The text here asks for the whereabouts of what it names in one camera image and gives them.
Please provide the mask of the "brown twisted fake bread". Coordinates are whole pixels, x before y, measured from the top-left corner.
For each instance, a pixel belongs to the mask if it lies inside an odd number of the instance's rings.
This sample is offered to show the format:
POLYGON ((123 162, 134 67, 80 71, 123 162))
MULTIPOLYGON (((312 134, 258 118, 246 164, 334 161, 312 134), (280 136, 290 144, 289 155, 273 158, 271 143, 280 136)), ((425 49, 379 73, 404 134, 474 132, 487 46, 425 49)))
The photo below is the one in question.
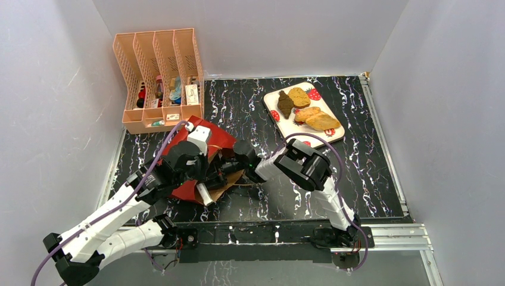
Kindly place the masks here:
POLYGON ((289 119, 291 112, 294 108, 293 100, 285 93, 285 91, 279 91, 278 98, 278 109, 283 114, 285 119, 289 119))

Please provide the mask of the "red brown paper bag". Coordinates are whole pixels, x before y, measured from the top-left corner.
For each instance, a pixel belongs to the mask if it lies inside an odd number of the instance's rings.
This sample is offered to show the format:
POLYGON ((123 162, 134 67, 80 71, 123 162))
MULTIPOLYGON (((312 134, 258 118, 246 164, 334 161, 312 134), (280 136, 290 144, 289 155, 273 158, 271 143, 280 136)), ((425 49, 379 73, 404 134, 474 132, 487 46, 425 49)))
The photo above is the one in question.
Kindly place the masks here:
POLYGON ((217 125, 191 116, 163 151, 163 163, 185 180, 168 197, 204 206, 215 203, 243 174, 233 151, 236 142, 217 125))

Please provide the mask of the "round yellow fake bread slice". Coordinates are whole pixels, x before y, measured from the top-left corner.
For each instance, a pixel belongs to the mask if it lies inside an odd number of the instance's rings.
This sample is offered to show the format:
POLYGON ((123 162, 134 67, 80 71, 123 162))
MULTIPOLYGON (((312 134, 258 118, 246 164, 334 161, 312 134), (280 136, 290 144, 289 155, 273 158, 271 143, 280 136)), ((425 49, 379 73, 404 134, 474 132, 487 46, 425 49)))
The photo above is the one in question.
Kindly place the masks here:
POLYGON ((311 104, 311 99, 307 93, 299 87, 290 89, 288 96, 290 99, 292 99, 295 108, 302 109, 308 107, 311 104))

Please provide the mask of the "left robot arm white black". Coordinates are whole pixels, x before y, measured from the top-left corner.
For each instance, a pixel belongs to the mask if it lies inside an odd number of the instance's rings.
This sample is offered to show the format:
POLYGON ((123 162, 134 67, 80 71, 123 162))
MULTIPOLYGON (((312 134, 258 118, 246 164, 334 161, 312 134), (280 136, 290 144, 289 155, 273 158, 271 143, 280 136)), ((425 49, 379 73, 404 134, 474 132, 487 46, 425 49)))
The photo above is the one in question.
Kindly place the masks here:
POLYGON ((207 154, 204 141, 180 141, 131 174, 109 201, 77 226, 47 235, 43 243, 64 282, 85 285, 106 265, 137 250, 175 247, 179 231, 166 215, 128 231, 119 228, 185 182, 201 179, 208 168, 207 154))

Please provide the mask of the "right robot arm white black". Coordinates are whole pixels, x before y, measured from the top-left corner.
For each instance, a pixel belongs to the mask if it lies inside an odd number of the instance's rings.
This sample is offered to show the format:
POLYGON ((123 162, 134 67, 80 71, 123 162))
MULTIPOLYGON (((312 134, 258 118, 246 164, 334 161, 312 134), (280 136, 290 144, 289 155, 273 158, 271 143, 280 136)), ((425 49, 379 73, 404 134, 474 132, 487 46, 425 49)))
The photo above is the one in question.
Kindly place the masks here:
POLYGON ((330 160, 307 144, 291 139, 270 157, 260 157, 244 140, 233 145, 234 155, 215 157, 206 178, 196 184, 204 205, 213 203, 210 192, 230 185, 234 173, 245 175, 256 184, 279 175, 287 176, 300 188, 311 193, 326 211, 329 227, 315 228, 307 239, 315 247, 354 247, 359 244, 359 217, 341 198, 333 181, 330 160))

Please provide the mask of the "long yellow fake bread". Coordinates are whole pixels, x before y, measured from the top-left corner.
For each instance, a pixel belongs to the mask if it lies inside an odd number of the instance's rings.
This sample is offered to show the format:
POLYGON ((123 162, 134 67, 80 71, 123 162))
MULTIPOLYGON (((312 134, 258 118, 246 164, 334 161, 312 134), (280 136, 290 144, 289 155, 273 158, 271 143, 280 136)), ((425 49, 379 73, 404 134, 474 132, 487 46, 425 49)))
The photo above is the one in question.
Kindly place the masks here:
POLYGON ((311 116, 321 112, 321 109, 319 107, 308 107, 304 108, 301 110, 296 110, 295 111, 295 122, 306 122, 308 118, 311 116))

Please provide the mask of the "oval yellow fake bread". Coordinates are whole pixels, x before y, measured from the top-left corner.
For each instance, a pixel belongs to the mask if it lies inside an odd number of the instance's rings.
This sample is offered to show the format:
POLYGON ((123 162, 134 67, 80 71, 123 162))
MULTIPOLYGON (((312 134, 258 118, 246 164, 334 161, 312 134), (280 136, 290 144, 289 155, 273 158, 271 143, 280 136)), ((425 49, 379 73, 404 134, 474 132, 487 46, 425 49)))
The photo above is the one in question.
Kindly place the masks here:
POLYGON ((314 130, 324 131, 328 129, 337 129, 341 127, 341 123, 336 118, 331 117, 330 115, 319 112, 310 118, 308 118, 305 122, 314 130))

